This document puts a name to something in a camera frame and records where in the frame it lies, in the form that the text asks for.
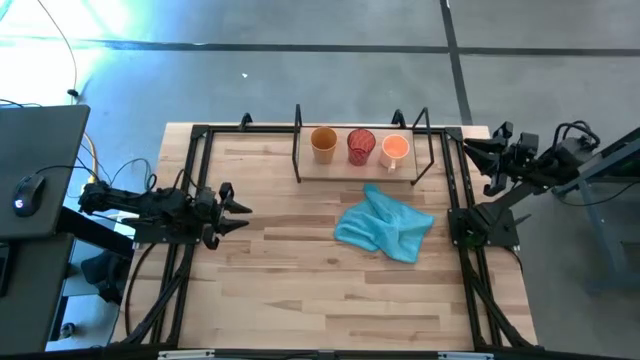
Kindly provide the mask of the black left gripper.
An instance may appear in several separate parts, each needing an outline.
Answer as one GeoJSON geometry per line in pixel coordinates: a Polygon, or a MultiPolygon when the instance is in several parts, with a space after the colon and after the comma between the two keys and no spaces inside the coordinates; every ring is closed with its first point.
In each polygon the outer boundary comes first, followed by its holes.
{"type": "Polygon", "coordinates": [[[227,219],[224,211],[232,214],[252,213],[249,207],[239,204],[233,198],[234,190],[230,182],[223,182],[218,192],[210,187],[201,189],[194,202],[194,211],[202,225],[201,240],[209,250],[216,250],[220,236],[245,227],[247,220],[227,219]]]}

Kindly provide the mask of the yellow plastic cup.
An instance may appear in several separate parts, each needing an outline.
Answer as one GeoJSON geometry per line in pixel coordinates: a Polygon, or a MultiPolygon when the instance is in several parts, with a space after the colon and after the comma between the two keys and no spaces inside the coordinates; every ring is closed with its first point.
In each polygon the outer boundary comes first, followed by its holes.
{"type": "Polygon", "coordinates": [[[317,163],[329,164],[332,162],[337,140],[336,131],[330,127],[318,127],[311,132],[311,147],[317,163]]]}

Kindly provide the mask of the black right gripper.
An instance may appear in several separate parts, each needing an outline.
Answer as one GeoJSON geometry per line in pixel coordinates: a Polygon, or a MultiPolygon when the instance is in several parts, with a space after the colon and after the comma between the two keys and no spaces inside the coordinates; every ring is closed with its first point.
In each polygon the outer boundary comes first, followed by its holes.
{"type": "Polygon", "coordinates": [[[502,192],[507,180],[515,186],[527,164],[536,156],[539,136],[522,132],[516,142],[509,142],[513,136],[514,126],[505,121],[492,134],[491,139],[466,138],[464,152],[481,173],[491,178],[489,185],[483,189],[487,196],[495,196],[502,192]]]}

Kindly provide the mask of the red faceted plastic cup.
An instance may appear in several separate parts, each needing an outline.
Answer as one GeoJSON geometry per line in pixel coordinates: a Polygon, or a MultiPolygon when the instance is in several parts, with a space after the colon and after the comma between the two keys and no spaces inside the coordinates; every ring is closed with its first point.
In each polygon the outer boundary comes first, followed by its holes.
{"type": "Polygon", "coordinates": [[[364,166],[376,145],[375,135],[363,128],[355,129],[347,136],[348,161],[354,166],[364,166]]]}

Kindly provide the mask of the dark grey desk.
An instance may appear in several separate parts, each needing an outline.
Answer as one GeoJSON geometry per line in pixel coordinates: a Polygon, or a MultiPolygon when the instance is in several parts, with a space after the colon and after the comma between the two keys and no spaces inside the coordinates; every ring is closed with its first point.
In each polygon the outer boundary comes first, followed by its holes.
{"type": "Polygon", "coordinates": [[[52,332],[74,237],[57,224],[90,109],[0,110],[0,356],[37,353],[52,332]],[[18,182],[46,179],[30,217],[12,207],[18,182]]]}

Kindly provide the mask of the blue microfibre cloth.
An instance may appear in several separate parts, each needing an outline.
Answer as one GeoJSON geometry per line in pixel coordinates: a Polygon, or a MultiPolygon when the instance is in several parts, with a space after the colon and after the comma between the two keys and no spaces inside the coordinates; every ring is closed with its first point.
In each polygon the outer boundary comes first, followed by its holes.
{"type": "Polygon", "coordinates": [[[334,238],[369,252],[383,252],[402,263],[414,264],[435,217],[383,193],[374,184],[363,186],[364,199],[339,219],[334,238]]]}

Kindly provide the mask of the black aluminium table frame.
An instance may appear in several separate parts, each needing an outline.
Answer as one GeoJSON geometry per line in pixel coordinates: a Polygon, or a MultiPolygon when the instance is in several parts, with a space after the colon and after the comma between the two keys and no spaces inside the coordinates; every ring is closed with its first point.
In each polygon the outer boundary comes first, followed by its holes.
{"type": "Polygon", "coordinates": [[[481,126],[431,126],[434,165],[416,184],[296,179],[293,127],[170,123],[158,183],[195,194],[230,182],[249,224],[204,244],[137,253],[109,350],[120,358],[520,359],[538,348],[515,258],[468,248],[451,217],[481,200],[462,149],[481,126]],[[334,238],[374,184],[433,215],[418,260],[334,238]]]}

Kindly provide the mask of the white mug orange inside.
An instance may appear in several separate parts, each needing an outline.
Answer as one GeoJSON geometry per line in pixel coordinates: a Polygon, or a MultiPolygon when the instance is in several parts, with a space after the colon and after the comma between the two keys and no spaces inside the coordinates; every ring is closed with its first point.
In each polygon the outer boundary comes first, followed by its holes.
{"type": "Polygon", "coordinates": [[[397,170],[408,156],[410,145],[408,140],[398,134],[386,136],[381,145],[379,163],[388,173],[397,170]]]}

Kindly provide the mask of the grey metal stand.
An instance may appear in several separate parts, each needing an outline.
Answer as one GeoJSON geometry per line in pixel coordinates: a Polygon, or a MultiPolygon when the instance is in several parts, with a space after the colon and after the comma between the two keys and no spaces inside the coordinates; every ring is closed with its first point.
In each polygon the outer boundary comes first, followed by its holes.
{"type": "Polygon", "coordinates": [[[565,197],[573,191],[605,263],[605,273],[587,289],[640,289],[640,127],[598,151],[552,194],[570,206],[565,197]]]}

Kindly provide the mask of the black computer mouse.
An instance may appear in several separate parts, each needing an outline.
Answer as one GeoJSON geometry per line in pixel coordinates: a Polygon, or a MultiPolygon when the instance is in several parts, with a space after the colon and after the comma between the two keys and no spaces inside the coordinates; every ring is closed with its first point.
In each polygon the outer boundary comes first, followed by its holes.
{"type": "Polygon", "coordinates": [[[37,173],[18,182],[12,200],[13,211],[18,217],[30,217],[39,210],[45,184],[45,177],[37,173]]]}

